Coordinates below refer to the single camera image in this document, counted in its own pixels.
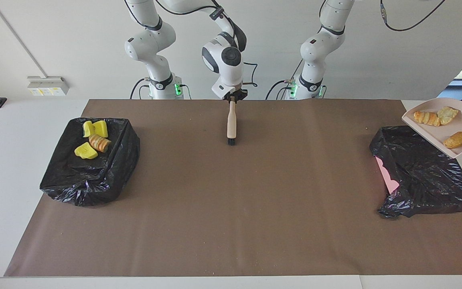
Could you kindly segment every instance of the yellow pepper piece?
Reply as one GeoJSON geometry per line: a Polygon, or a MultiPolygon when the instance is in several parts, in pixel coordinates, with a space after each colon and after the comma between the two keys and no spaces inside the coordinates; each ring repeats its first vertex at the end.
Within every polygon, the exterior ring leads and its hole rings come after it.
{"type": "Polygon", "coordinates": [[[93,134],[95,134],[94,125],[90,120],[85,121],[85,123],[83,123],[83,137],[90,137],[93,134]]]}
{"type": "Polygon", "coordinates": [[[108,127],[106,126],[106,121],[100,120],[98,122],[94,122],[94,127],[95,134],[102,137],[108,137],[108,127]]]}
{"type": "Polygon", "coordinates": [[[79,156],[81,159],[95,159],[97,152],[90,146],[90,143],[83,143],[81,146],[74,150],[74,154],[79,156]]]}

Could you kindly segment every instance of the cable connector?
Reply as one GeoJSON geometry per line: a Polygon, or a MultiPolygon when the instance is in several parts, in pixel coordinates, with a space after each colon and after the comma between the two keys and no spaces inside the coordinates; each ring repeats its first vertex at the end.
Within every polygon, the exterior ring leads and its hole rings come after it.
{"type": "Polygon", "coordinates": [[[381,3],[381,17],[383,18],[385,24],[388,24],[386,8],[383,3],[381,3]]]}
{"type": "Polygon", "coordinates": [[[222,15],[224,13],[224,8],[222,8],[222,6],[218,6],[217,9],[209,15],[209,17],[215,21],[217,20],[217,18],[220,18],[220,15],[222,15]]]}

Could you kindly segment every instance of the black trash bag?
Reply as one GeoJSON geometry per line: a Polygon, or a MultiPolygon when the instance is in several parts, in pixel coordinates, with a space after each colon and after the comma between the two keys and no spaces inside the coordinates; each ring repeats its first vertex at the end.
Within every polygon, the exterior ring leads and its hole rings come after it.
{"type": "Polygon", "coordinates": [[[40,189],[52,199],[76,206],[94,206],[117,199],[130,179],[140,155],[140,139],[129,120],[119,118],[76,118],[69,121],[47,167],[40,189]],[[106,121],[106,153],[81,159],[75,148],[88,142],[83,137],[85,121],[106,121]]]}
{"type": "Polygon", "coordinates": [[[381,128],[370,151],[399,183],[378,212],[399,215],[462,212],[462,169],[409,126],[381,128]]]}

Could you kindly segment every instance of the brown paper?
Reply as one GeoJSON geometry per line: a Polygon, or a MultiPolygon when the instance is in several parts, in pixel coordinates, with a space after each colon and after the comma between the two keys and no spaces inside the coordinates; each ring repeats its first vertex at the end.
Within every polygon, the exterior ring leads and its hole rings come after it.
{"type": "Polygon", "coordinates": [[[369,143],[390,100],[90,100],[141,157],[114,202],[44,195],[5,276],[462,275],[462,214],[387,220],[369,143]]]}

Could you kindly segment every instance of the pink dustpan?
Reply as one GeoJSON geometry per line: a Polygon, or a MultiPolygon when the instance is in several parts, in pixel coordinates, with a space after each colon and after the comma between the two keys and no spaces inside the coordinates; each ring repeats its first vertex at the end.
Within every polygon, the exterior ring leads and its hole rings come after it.
{"type": "Polygon", "coordinates": [[[435,98],[416,106],[402,117],[402,120],[407,123],[413,130],[415,130],[422,137],[427,139],[435,147],[442,152],[446,153],[451,158],[456,158],[462,154],[462,147],[456,149],[448,149],[443,145],[443,142],[456,132],[462,132],[462,101],[453,98],[435,98]],[[426,124],[417,123],[413,117],[416,111],[434,112],[437,113],[444,106],[449,106],[460,112],[449,123],[444,126],[428,126],[426,124]]]}

